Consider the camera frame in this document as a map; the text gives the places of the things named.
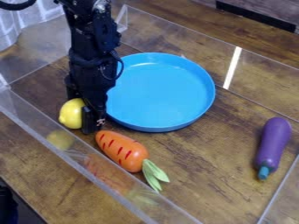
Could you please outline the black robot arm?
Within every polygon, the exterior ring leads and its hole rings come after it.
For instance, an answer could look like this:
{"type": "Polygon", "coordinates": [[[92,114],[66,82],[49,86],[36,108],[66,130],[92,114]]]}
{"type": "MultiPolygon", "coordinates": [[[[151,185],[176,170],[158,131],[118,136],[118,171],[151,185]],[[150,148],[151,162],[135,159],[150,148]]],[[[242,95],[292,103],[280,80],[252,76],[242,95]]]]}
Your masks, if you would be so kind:
{"type": "Polygon", "coordinates": [[[118,56],[122,34],[111,16],[111,0],[53,0],[63,7],[71,34],[68,99],[80,98],[84,134],[99,131],[107,118],[108,90],[124,70],[118,56]]]}

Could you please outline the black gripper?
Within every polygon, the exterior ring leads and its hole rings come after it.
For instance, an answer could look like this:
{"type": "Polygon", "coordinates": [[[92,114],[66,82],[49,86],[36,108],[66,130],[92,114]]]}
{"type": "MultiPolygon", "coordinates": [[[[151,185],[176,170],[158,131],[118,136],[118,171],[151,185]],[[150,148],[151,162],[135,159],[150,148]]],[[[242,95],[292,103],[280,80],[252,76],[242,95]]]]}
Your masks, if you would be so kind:
{"type": "Polygon", "coordinates": [[[64,79],[68,99],[82,98],[88,106],[82,108],[82,132],[98,132],[106,123],[108,90],[124,71],[118,52],[84,59],[70,50],[70,74],[64,79]]]}

